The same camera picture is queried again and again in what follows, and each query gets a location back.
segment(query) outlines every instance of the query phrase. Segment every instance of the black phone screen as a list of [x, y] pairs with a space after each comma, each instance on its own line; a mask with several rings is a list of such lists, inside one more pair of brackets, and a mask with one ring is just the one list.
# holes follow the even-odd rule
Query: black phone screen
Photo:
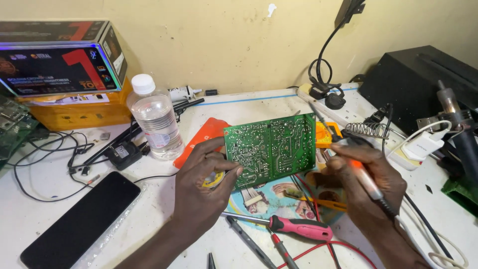
[[71, 268], [138, 197], [141, 190], [109, 173], [20, 255], [30, 269]]

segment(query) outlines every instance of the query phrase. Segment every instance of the orange box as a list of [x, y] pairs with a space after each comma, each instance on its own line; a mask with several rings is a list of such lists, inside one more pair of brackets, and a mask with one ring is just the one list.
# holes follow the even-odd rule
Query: orange box
[[[121, 91], [102, 94], [102, 96], [106, 95], [108, 102], [40, 106], [33, 102], [42, 102], [44, 101], [42, 99], [21, 98], [17, 100], [27, 105], [30, 108], [30, 113], [50, 131], [67, 131], [130, 123], [131, 112], [126, 105], [126, 99], [132, 90], [131, 83], [126, 78]], [[66, 96], [81, 98], [82, 95], [64, 95], [61, 98]]]

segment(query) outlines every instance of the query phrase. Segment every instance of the black power adapter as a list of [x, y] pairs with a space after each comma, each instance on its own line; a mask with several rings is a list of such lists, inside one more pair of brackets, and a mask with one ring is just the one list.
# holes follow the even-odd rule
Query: black power adapter
[[126, 169], [142, 157], [140, 149], [131, 141], [110, 146], [104, 155], [119, 171]]

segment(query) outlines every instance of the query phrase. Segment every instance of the yellow multimeter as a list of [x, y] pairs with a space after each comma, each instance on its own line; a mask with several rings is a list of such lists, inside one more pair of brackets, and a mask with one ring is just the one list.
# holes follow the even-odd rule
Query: yellow multimeter
[[[326, 124], [334, 131], [338, 136], [342, 137], [337, 123], [328, 123]], [[316, 148], [330, 148], [332, 144], [332, 134], [329, 130], [321, 123], [315, 123], [315, 147]]]

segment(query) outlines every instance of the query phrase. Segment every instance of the circuit board on table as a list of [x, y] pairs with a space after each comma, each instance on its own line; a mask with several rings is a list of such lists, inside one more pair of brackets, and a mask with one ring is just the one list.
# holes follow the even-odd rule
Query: circuit board on table
[[244, 170], [235, 189], [252, 187], [315, 167], [315, 114], [224, 128], [226, 155]]

